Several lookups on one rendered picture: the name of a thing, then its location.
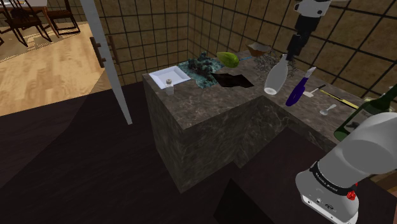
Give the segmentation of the brown bowl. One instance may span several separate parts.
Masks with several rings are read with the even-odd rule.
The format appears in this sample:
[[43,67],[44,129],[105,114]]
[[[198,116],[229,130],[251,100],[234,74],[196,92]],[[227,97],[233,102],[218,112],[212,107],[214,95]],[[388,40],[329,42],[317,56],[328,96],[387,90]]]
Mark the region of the brown bowl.
[[247,49],[253,57],[259,57],[271,51],[271,47],[260,43],[246,44]]

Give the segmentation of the white bottle vase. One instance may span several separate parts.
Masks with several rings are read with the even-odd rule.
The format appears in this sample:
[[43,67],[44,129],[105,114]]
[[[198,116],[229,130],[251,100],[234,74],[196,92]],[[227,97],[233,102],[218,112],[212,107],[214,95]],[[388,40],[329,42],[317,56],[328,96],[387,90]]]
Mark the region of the white bottle vase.
[[287,54],[283,54],[280,61],[268,73],[264,91],[266,94],[275,95],[280,91],[288,75]]

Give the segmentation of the purple spray bottle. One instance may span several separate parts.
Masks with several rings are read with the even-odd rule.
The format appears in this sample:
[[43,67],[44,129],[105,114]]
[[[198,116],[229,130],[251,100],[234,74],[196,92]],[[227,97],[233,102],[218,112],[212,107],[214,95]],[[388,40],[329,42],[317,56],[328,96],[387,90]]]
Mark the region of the purple spray bottle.
[[286,105],[287,106],[292,106],[292,105],[296,104],[299,101],[299,99],[303,95],[303,92],[305,91],[305,84],[306,84],[307,80],[309,79],[310,75],[315,70],[316,70],[316,67],[312,67],[312,68],[307,70],[305,76],[300,80],[298,85],[293,89],[293,91],[289,95],[289,97],[288,97],[288,99],[286,101]]

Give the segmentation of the yellow stick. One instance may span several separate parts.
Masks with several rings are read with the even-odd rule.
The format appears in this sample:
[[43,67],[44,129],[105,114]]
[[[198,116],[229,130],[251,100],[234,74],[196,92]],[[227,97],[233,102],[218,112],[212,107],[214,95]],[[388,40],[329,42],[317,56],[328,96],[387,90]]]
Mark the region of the yellow stick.
[[335,96],[333,94],[329,94],[328,92],[325,92],[324,90],[320,90],[320,92],[322,92],[322,93],[324,93],[324,94],[326,94],[326,95],[328,95],[328,96],[340,101],[341,103],[349,106],[350,108],[353,108],[353,109],[358,109],[359,108],[359,106],[357,106],[357,105],[355,105],[355,104],[353,104],[353,103],[351,103],[351,102],[349,102],[349,101],[347,101],[345,99],[341,99],[341,98],[339,98],[339,97],[337,97],[337,96]]

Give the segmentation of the white spoon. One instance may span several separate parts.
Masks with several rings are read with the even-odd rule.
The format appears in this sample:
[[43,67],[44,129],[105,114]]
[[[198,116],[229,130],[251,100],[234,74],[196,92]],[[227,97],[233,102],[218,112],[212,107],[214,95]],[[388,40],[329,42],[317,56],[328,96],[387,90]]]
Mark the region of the white spoon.
[[328,114],[329,110],[335,108],[336,106],[337,106],[336,104],[332,104],[329,108],[327,108],[327,109],[322,109],[322,110],[320,111],[320,113],[321,113],[322,115],[326,116],[326,115]]

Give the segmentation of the green wine bottle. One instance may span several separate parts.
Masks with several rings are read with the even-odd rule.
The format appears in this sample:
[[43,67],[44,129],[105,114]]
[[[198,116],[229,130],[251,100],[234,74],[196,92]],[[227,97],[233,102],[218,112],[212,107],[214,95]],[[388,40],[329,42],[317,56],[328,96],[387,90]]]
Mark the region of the green wine bottle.
[[333,135],[337,140],[342,141],[367,118],[379,113],[389,112],[391,101],[395,97],[397,97],[397,84],[378,99],[364,102],[356,111],[349,115],[340,127],[334,131]]

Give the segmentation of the white square plate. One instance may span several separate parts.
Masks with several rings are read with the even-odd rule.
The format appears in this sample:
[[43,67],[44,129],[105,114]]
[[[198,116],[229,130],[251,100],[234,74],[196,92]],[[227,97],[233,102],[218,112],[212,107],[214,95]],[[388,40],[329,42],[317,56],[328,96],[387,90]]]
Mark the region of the white square plate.
[[149,74],[160,89],[166,86],[166,80],[171,79],[173,85],[190,80],[190,77],[178,66],[161,69]]

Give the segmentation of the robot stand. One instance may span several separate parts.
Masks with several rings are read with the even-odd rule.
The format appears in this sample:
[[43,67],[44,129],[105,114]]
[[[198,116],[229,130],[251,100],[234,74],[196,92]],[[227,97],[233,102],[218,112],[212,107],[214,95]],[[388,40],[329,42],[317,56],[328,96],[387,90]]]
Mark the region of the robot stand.
[[325,151],[285,128],[227,184],[218,224],[333,224],[302,202],[296,175]]

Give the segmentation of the dark wooden chair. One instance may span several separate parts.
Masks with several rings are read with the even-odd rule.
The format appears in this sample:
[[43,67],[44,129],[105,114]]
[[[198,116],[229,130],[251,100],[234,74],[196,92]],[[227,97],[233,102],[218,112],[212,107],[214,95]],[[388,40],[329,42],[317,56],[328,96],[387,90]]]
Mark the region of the dark wooden chair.
[[[56,33],[58,35],[66,35],[66,34],[76,34],[80,33],[80,28],[78,27],[78,24],[76,20],[74,19],[73,13],[71,11],[71,7],[69,4],[69,0],[64,0],[66,9],[65,10],[53,10],[53,11],[48,11],[47,15],[48,18],[50,19],[52,25],[54,26]],[[64,27],[64,28],[58,28],[57,24],[55,23],[56,19],[61,19],[61,18],[70,18],[71,22],[73,23],[72,27]]]
[[6,17],[5,22],[9,25],[9,29],[4,32],[13,31],[14,35],[21,44],[28,47],[26,40],[24,39],[20,30],[35,27],[40,35],[49,42],[52,42],[46,29],[43,27],[42,21],[37,16],[37,13],[33,10],[32,6],[26,1],[29,11],[22,8],[22,5],[16,0],[10,0],[11,8],[6,7],[4,0],[0,0],[0,4],[3,7],[3,14]]

